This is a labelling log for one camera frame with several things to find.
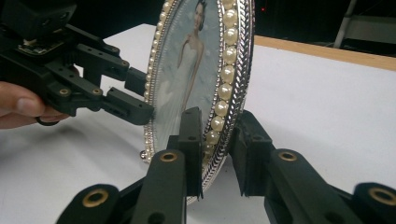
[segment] human hand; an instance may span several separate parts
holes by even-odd
[[[0,129],[12,129],[36,123],[56,122],[69,116],[62,114],[24,87],[0,81]]]

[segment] decorative border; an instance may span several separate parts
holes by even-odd
[[[154,105],[157,62],[167,28],[174,18],[177,6],[183,0],[166,0],[151,48],[145,102]],[[210,187],[224,163],[227,146],[238,114],[243,109],[248,90],[253,53],[254,3],[252,0],[217,0],[219,9],[219,73],[212,109],[204,131],[203,189]],[[145,126],[146,149],[141,158],[150,162],[154,155],[152,120]],[[195,201],[190,197],[188,203]]]

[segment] woman in white dress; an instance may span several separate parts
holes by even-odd
[[[181,45],[177,59],[175,78],[169,85],[167,102],[157,111],[157,144],[159,149],[166,147],[169,135],[178,135],[181,113],[186,109],[192,86],[200,65],[205,45],[199,32],[204,27],[205,0],[198,0],[195,6],[193,29]]]

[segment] white table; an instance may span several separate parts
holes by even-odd
[[[106,42],[145,71],[154,27]],[[104,79],[103,89],[122,83]],[[396,189],[396,72],[256,46],[246,109],[278,148],[303,154],[330,184]],[[105,183],[124,189],[146,174],[143,128],[81,109],[53,127],[0,131],[0,223],[55,223],[73,197]],[[263,198],[243,198],[228,159],[188,223],[268,223]]]

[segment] oval picture frame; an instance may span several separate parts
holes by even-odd
[[[181,112],[198,106],[203,127],[203,190],[224,163],[250,76],[252,0],[166,0],[148,62],[145,162],[178,135]]]

